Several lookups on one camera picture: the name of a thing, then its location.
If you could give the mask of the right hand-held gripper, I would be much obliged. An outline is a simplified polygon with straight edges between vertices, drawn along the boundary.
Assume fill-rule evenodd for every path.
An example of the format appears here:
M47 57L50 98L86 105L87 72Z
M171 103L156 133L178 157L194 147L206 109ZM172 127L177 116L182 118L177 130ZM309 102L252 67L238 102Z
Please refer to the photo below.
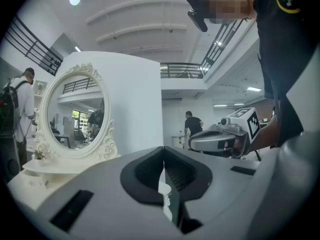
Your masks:
M223 117L217 124L219 129L229 131L237 136L248 134L252 143L260 131L260 123L254 107L240 108ZM234 134L224 134L222 130L204 130L199 136L194 135L189 147L195 151L225 151L232 149L235 143Z

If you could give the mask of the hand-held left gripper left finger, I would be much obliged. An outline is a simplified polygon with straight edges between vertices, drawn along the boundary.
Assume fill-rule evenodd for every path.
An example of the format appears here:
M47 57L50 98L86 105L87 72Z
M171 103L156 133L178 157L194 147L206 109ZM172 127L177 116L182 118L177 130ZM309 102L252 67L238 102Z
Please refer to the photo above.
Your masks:
M37 210L25 208L31 223L54 240L177 240L183 235L168 220L157 187L137 180L135 168L158 181L163 171L162 147L98 163L49 196Z

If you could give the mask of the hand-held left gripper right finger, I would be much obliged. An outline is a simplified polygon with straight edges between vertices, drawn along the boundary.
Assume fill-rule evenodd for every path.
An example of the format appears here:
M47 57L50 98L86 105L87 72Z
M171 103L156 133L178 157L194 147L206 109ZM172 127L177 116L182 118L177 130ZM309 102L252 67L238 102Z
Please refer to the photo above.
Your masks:
M241 195L256 172L256 162L168 146L163 158L173 213L163 240L249 240L254 211L241 202Z

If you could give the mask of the white ornate dressing table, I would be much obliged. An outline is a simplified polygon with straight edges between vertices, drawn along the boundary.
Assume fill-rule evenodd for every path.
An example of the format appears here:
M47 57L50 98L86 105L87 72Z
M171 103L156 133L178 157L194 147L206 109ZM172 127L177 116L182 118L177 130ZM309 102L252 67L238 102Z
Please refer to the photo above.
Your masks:
M8 184L7 187L14 200L28 206L36 211L42 203L56 190L68 183L74 177L86 169L108 160L98 160L92 158L50 158L35 160L33 154L31 160L22 166L23 170L37 173L50 174L51 180L46 189L25 186L19 172Z

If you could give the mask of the person's right forearm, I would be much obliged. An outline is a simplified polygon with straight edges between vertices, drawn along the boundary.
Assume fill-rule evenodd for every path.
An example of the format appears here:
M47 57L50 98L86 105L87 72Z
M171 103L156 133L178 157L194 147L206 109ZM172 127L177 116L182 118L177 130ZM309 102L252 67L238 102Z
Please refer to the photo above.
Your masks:
M278 119L275 115L271 121L263 127L256 135L247 153L275 146L279 137Z

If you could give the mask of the person's right hand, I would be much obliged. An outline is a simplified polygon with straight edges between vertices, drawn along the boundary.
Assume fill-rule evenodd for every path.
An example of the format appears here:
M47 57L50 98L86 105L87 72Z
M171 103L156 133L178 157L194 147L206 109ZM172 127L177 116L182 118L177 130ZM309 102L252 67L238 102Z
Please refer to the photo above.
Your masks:
M249 153L249 145L246 145L246 140L244 138L236 137L232 149L226 151L226 157L231 159L245 160L243 158Z

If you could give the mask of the small white table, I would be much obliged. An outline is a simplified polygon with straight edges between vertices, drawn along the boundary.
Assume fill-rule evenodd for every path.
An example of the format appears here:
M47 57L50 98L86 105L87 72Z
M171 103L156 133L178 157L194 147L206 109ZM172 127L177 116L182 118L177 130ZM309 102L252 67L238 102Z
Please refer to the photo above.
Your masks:
M173 147L185 149L186 141L187 137L185 137L183 134L171 136L171 142Z

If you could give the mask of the black metal railing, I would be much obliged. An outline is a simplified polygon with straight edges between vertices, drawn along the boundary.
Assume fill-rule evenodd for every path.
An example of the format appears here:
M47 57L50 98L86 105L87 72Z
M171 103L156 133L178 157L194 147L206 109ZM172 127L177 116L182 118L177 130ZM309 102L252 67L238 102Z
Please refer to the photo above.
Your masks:
M215 64L243 22L246 22L246 20L239 19L232 23L221 25L200 64L204 75L206 75L209 69Z
M47 73L52 76L57 74L62 57L47 47L17 15L9 24L4 39Z
M197 63L160 63L160 77L181 79L202 79L209 69Z

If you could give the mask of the person's black t-shirt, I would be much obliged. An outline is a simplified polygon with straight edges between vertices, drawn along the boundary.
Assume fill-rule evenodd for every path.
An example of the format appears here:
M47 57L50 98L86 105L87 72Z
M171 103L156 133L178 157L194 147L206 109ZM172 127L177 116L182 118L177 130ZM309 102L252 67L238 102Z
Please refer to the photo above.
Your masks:
M303 131L286 94L301 76L317 45L320 0L254 0L259 36L258 58L264 96L275 101L278 133L275 146Z

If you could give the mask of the white wall shelf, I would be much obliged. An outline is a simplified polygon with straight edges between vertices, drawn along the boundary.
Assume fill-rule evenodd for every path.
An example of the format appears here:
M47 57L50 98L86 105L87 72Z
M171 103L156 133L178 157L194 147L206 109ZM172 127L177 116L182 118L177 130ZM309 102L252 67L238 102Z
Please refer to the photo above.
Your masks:
M34 109L35 111L39 110L41 107L41 102L48 86L48 82L35 80L33 83L33 92L34 92Z

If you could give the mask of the round mirror ornate white frame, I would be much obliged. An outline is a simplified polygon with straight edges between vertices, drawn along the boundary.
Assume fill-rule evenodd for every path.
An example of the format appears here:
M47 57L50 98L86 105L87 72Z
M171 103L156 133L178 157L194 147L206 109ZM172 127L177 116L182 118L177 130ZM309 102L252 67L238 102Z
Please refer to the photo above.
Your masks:
M95 138L93 144L79 150L63 147L54 137L54 133L49 128L48 112L50 99L55 89L61 85L64 80L71 77L89 77L98 85L102 92L104 100L104 119L98 137ZM63 71L56 76L47 86L39 109L39 119L37 122L37 132L34 140L34 150L44 155L46 159L97 159L111 160L117 157L118 149L114 142L113 123L111 119L111 100L108 89L103 82L102 76L98 73L91 63L83 63L76 65Z

